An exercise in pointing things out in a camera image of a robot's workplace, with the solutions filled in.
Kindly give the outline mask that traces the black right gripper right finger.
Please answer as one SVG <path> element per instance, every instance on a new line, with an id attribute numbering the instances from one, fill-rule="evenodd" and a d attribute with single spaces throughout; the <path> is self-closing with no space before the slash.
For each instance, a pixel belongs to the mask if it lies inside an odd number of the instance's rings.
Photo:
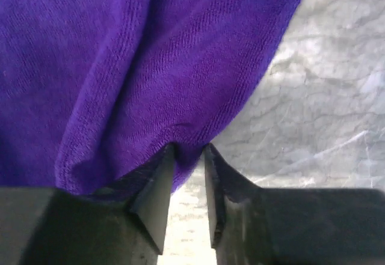
<path id="1" fill-rule="evenodd" d="M 204 149 L 218 264 L 383 264 L 384 192 L 262 188 Z"/>

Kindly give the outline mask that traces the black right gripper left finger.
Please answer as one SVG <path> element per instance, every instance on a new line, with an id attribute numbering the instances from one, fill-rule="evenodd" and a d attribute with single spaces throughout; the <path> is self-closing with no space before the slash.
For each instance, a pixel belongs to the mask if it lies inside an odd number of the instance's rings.
<path id="1" fill-rule="evenodd" d="M 1 188 L 2 264 L 156 264 L 164 248 L 174 147 L 91 195 Z"/>

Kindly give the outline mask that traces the purple towel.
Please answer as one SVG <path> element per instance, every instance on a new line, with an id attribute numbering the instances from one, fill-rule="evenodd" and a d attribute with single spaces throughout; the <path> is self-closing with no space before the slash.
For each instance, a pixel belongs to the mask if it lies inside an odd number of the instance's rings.
<path id="1" fill-rule="evenodd" d="M 1 0 L 1 184 L 88 194 L 238 114 L 301 0 Z"/>

